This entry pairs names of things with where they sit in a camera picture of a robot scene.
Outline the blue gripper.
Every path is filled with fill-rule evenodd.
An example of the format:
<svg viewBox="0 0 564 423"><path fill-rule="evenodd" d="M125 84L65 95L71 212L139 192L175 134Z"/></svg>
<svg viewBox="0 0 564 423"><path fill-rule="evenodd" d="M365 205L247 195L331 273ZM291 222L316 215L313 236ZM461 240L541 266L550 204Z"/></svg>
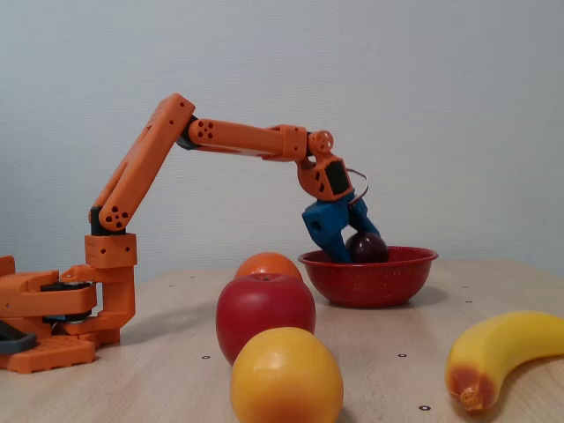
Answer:
<svg viewBox="0 0 564 423"><path fill-rule="evenodd" d="M380 232L367 215L364 200L357 196L344 196L336 201L318 200L302 213L302 219L312 241L334 263L352 263L342 231L350 226L358 233Z"/></svg>

